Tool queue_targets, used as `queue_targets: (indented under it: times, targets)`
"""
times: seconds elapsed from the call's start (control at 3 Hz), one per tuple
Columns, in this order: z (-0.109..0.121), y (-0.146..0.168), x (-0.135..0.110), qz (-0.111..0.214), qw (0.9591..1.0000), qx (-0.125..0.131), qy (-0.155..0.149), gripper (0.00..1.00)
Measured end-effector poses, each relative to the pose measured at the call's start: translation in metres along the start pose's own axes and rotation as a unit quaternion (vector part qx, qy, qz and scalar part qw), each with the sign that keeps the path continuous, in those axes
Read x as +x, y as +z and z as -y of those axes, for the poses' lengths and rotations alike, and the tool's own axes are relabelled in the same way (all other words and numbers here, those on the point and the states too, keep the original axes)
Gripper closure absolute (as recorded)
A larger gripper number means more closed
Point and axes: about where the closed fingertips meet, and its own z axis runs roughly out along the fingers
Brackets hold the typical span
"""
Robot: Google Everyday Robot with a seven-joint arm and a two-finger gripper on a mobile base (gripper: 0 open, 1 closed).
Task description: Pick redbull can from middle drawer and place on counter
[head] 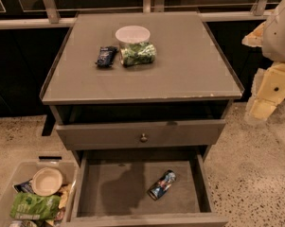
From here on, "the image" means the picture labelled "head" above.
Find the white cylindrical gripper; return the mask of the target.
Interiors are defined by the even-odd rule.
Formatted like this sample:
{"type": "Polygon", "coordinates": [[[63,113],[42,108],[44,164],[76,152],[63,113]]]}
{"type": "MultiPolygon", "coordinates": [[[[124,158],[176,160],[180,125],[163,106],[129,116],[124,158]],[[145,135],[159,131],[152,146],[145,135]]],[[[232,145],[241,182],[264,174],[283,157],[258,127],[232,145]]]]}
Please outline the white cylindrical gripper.
{"type": "Polygon", "coordinates": [[[257,26],[241,43],[262,47],[263,56],[275,61],[268,69],[259,68],[256,72],[245,108],[248,123],[262,123],[285,99],[285,9],[276,9],[266,23],[257,26]]]}

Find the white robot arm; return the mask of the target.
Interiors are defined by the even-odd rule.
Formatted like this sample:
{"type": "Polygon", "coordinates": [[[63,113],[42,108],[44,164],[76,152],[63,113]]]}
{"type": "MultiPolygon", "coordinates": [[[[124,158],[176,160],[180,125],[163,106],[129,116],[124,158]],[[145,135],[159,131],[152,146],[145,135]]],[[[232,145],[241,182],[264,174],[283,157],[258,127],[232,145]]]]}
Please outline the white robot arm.
{"type": "Polygon", "coordinates": [[[262,55],[273,62],[268,69],[256,72],[246,105],[246,121],[265,122],[285,99],[285,0],[241,43],[260,47],[262,55]]]}

